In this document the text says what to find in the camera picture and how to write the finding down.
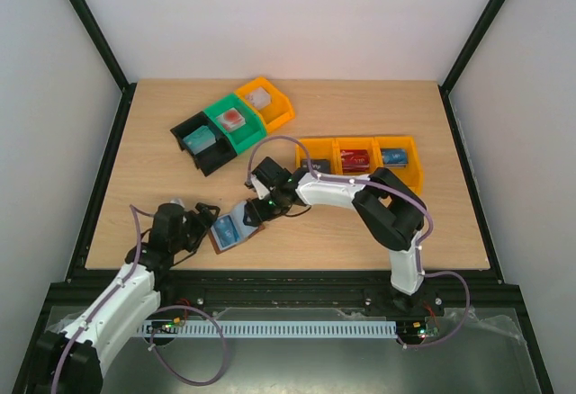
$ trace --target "red box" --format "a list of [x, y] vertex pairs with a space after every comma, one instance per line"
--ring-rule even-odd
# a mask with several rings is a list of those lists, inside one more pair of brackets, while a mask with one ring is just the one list
[[221, 113], [216, 117], [216, 120], [218, 120], [227, 131], [234, 131], [246, 124], [246, 119], [236, 108], [230, 108], [224, 113]]
[[370, 169], [370, 155], [365, 149], [342, 149], [343, 172], [367, 172]]

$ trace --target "white cable tray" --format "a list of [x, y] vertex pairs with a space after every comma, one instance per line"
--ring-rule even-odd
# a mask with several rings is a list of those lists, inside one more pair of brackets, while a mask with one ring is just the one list
[[[396, 338], [396, 323], [389, 321], [218, 321], [227, 338]], [[152, 322], [147, 320], [136, 337], [149, 334]], [[168, 333], [154, 337], [218, 337], [207, 320], [189, 320], [183, 327], [172, 327]]]

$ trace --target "blue package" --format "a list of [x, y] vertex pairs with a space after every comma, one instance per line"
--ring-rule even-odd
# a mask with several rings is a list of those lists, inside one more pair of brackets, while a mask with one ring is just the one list
[[384, 166], [404, 167], [408, 164], [408, 154], [404, 148], [385, 148], [380, 151]]
[[232, 222], [232, 217], [228, 214], [216, 220], [214, 230], [220, 241], [221, 249], [234, 246], [240, 241], [240, 236]]
[[204, 151], [207, 147], [215, 144], [216, 138], [210, 129], [208, 129], [208, 126], [200, 126], [198, 129], [186, 136], [183, 141], [193, 153], [198, 154], [201, 151]]

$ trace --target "robotic arm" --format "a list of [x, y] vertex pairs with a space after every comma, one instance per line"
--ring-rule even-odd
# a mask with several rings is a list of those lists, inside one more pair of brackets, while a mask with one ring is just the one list
[[[175, 254], [186, 250], [193, 255], [220, 213], [218, 207], [203, 203], [196, 204], [196, 210], [185, 211], [178, 203], [160, 205], [149, 240], [141, 244], [135, 268], [136, 248], [133, 248], [114, 280], [90, 308], [60, 332], [46, 332], [40, 337], [31, 363], [31, 392], [50, 392], [68, 342], [73, 344], [59, 375], [58, 392], [101, 391], [104, 376], [118, 352], [142, 321], [160, 307], [162, 288], [166, 287], [163, 280], [175, 264]], [[94, 318], [87, 323], [95, 310]]]
[[[257, 227], [284, 215], [295, 205], [333, 205], [356, 210], [373, 237], [388, 248], [391, 261], [391, 284], [406, 295], [412, 295], [424, 278], [417, 242], [424, 226], [424, 215], [412, 203], [396, 194], [358, 182], [370, 181], [409, 196], [426, 207], [396, 175], [378, 168], [371, 175], [350, 176], [342, 182], [340, 175], [322, 175], [320, 180], [299, 168], [293, 174], [266, 157], [252, 172], [251, 183], [257, 199], [248, 201], [245, 223]], [[330, 177], [339, 181], [328, 181]], [[390, 198], [388, 205], [381, 201]]]

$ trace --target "white wall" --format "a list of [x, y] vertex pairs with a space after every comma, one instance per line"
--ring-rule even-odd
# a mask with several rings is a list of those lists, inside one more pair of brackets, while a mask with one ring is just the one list
[[130, 80], [441, 81], [488, 0], [87, 0]]
[[63, 280], [119, 99], [68, 0], [0, 0], [0, 392]]
[[507, 282], [574, 392], [576, 0], [508, 0], [452, 99]]

